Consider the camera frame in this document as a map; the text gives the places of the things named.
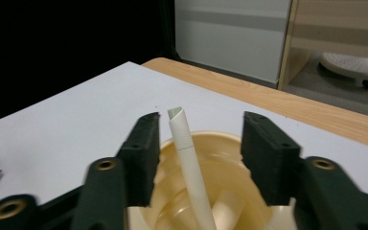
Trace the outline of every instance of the rolled paper tube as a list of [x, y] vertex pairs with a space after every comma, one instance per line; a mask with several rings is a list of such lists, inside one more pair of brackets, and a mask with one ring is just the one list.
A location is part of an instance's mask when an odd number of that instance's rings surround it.
[[198, 229], [216, 230], [217, 227], [215, 226], [201, 169], [196, 158], [193, 137], [191, 136], [184, 109], [181, 107], [172, 108], [168, 110], [168, 113], [172, 140], [181, 162], [181, 170]]
[[237, 194], [224, 190], [219, 193], [212, 208], [218, 230], [233, 230], [244, 207], [244, 200]]

